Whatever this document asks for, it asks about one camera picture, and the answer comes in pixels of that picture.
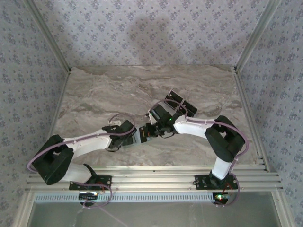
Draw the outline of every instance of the gray marble tabletop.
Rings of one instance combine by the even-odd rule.
[[[256,163],[240,97],[228,67],[105,66],[72,68],[53,133],[75,137],[108,125],[116,112],[131,114],[137,124],[148,122],[148,109],[173,89],[198,108],[196,117],[227,116],[250,140],[239,164]],[[207,140],[192,135],[154,138],[112,153],[96,150],[74,160],[92,166],[213,165],[216,155]]]

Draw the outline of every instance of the patterned wallpaper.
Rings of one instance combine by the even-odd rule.
[[[0,0],[0,226],[9,227],[65,79],[22,0]]]
[[[283,0],[241,75],[269,161],[303,227],[303,3]]]
[[[70,66],[235,65],[268,0],[35,0]]]

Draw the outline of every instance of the purple cable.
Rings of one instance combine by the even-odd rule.
[[[186,120],[187,120],[188,122],[192,122],[192,123],[201,123],[201,124],[204,123],[204,124],[218,124],[218,125],[222,125],[222,126],[225,126],[225,127],[227,127],[227,128],[230,128],[230,129],[234,130],[236,133],[238,133],[239,135],[242,136],[242,138],[243,138],[244,141],[245,141],[245,145],[246,145],[245,150],[242,151],[240,154],[237,154],[237,155],[234,157],[234,160],[233,160],[232,165],[231,165],[231,167],[230,167],[230,171],[232,170],[233,166],[236,164],[237,159],[238,159],[240,156],[244,155],[244,154],[249,150],[249,148],[250,148],[250,142],[249,142],[248,138],[245,136],[245,134],[244,134],[243,132],[241,132],[239,129],[237,129],[237,128],[235,128],[235,127],[229,125],[229,124],[226,124],[226,123],[223,123],[223,122],[215,122],[215,121],[195,121],[195,120],[191,120],[191,119],[189,119],[189,118],[186,118]]]
[[[101,205],[98,205],[98,206],[95,206],[95,207],[87,207],[87,206],[85,206],[85,204],[87,202],[92,202],[92,203],[95,203],[95,202],[93,202],[91,200],[85,200],[85,202],[83,203],[83,208],[86,208],[86,209],[101,208],[101,207],[104,207],[104,206],[108,205],[109,202],[111,201],[111,199],[113,198],[112,189],[110,187],[108,187],[107,185],[105,185],[105,184],[101,184],[101,183],[80,183],[80,182],[74,182],[74,183],[77,184],[77,185],[81,185],[81,186],[100,186],[100,187],[104,187],[104,188],[109,190],[110,196],[109,196],[108,200],[105,203],[103,203]]]
[[[237,193],[235,199],[234,199],[233,201],[231,201],[231,203],[228,203],[228,204],[226,204],[226,205],[223,205],[223,204],[222,204],[222,207],[226,207],[226,206],[230,206],[230,205],[234,204],[234,203],[238,200],[238,197],[239,197],[239,194],[240,194],[240,184],[239,184],[239,181],[238,181],[236,175],[233,174],[233,173],[231,173],[231,170],[232,170],[232,168],[234,167],[234,165],[236,164],[238,158],[239,158],[240,156],[244,155],[244,154],[249,150],[249,148],[250,148],[250,142],[249,142],[248,138],[247,138],[247,137],[245,136],[245,134],[244,134],[243,132],[241,132],[239,129],[237,129],[237,128],[235,128],[235,127],[229,125],[229,124],[223,123],[223,122],[216,122],[216,121],[195,121],[195,120],[189,119],[189,118],[187,117],[188,110],[186,109],[186,107],[185,107],[184,105],[182,105],[181,103],[175,101],[175,100],[164,99],[164,100],[158,101],[151,109],[153,109],[157,104],[159,104],[159,103],[161,103],[161,102],[165,102],[165,101],[166,101],[166,102],[167,102],[167,101],[174,102],[174,103],[177,103],[179,106],[183,107],[183,108],[185,109],[185,111],[186,111],[186,113],[185,113],[185,119],[186,119],[188,122],[200,123],[200,124],[218,124],[218,125],[222,125],[222,126],[225,126],[225,127],[227,127],[227,128],[230,128],[230,129],[234,130],[235,132],[237,132],[239,135],[242,136],[242,138],[243,138],[244,141],[245,141],[245,145],[246,145],[245,150],[242,151],[240,154],[237,154],[237,155],[234,157],[234,160],[233,160],[233,162],[232,162],[232,164],[231,164],[231,167],[230,167],[230,169],[229,169],[229,174],[232,175],[232,176],[235,178],[236,182],[237,182],[238,193]]]
[[[228,204],[225,204],[225,205],[224,205],[224,204],[222,204],[222,203],[216,201],[216,202],[218,203],[217,205],[221,205],[221,207],[227,207],[227,206],[233,205],[233,204],[238,200],[239,195],[240,195],[240,184],[239,184],[239,181],[238,181],[236,175],[233,174],[233,173],[229,173],[229,174],[232,175],[232,176],[235,178],[235,180],[236,180],[236,182],[237,182],[237,186],[238,186],[238,191],[237,191],[236,197],[233,199],[233,201],[231,201],[231,202],[228,203]]]
[[[62,145],[66,145],[66,144],[71,144],[71,143],[75,143],[75,142],[80,142],[82,140],[88,140],[88,139],[91,139],[91,138],[94,138],[94,137],[98,137],[98,136],[124,136],[124,135],[127,135],[129,133],[131,133],[134,129],[135,129],[135,121],[133,119],[133,117],[131,115],[128,115],[128,114],[122,114],[122,113],[118,113],[118,114],[115,114],[111,119],[109,119],[109,122],[111,122],[113,120],[114,117],[117,117],[119,115],[124,115],[124,116],[127,116],[129,118],[132,119],[133,121],[133,127],[131,130],[127,131],[127,132],[124,132],[124,133],[101,133],[101,134],[93,134],[93,135],[89,135],[89,136],[83,136],[83,137],[80,137],[76,140],[68,140],[68,141],[64,141],[64,142],[61,142],[61,143],[57,143],[57,144],[54,144],[48,148],[46,148],[45,150],[41,151],[39,154],[37,154],[35,157],[33,157],[27,164],[27,168],[28,170],[34,172],[34,173],[37,173],[36,170],[32,169],[31,168],[31,165],[33,162],[35,162],[39,157],[41,157],[43,154],[45,154],[46,152],[50,151],[51,149],[54,149],[54,148],[57,148],[59,146],[62,146]]]
[[[156,102],[156,103],[152,106],[151,109],[153,109],[156,105],[158,105],[158,104],[161,103],[161,102],[173,102],[173,103],[176,103],[176,104],[178,104],[179,106],[183,107],[184,110],[185,110],[185,118],[186,118],[186,120],[187,120],[188,122],[192,122],[192,123],[201,123],[201,124],[202,124],[202,123],[204,123],[204,124],[218,124],[218,125],[222,125],[222,126],[225,126],[225,127],[227,127],[227,128],[230,128],[230,129],[234,130],[235,132],[237,132],[239,135],[241,135],[242,138],[243,138],[244,141],[245,141],[246,147],[245,147],[245,150],[244,150],[243,152],[241,152],[240,154],[238,154],[238,155],[236,155],[236,156],[234,157],[234,161],[232,162],[232,165],[231,165],[231,167],[230,167],[230,170],[232,170],[232,168],[233,168],[234,165],[236,164],[237,159],[238,159],[240,156],[244,155],[244,154],[249,150],[249,148],[250,148],[250,142],[249,142],[248,138],[245,136],[245,134],[244,134],[243,132],[241,132],[239,129],[237,129],[237,128],[235,128],[235,127],[229,125],[229,124],[223,123],[223,122],[216,122],[216,121],[195,121],[195,120],[191,120],[191,119],[189,119],[189,118],[187,117],[187,114],[188,114],[187,108],[186,108],[184,105],[182,105],[181,103],[179,103],[179,102],[177,102],[177,101],[175,101],[175,100],[170,100],[170,99],[163,99],[163,100],[160,100],[160,101]]]
[[[91,202],[93,204],[96,204],[94,201],[92,200],[85,200],[85,202],[83,203],[83,208],[85,209],[95,209],[95,208],[99,208],[101,209],[104,213],[106,213],[107,215],[111,216],[113,219],[115,219],[117,222],[119,222],[120,224],[124,225],[125,227],[129,227],[127,224],[125,224],[123,221],[119,220],[118,218],[116,218],[114,215],[112,215],[111,213],[109,213],[107,210],[105,210],[103,207],[108,205],[109,202],[111,201],[111,199],[113,198],[113,191],[110,187],[108,187],[107,185],[104,185],[104,184],[101,184],[101,183],[95,183],[95,184],[89,184],[89,183],[80,183],[80,182],[74,182],[75,184],[77,185],[81,185],[81,186],[100,186],[100,187],[104,187],[104,188],[107,188],[110,192],[110,196],[108,198],[108,200],[101,204],[101,205],[98,205],[98,206],[90,206],[90,207],[87,207],[85,206],[86,203],[88,202]]]

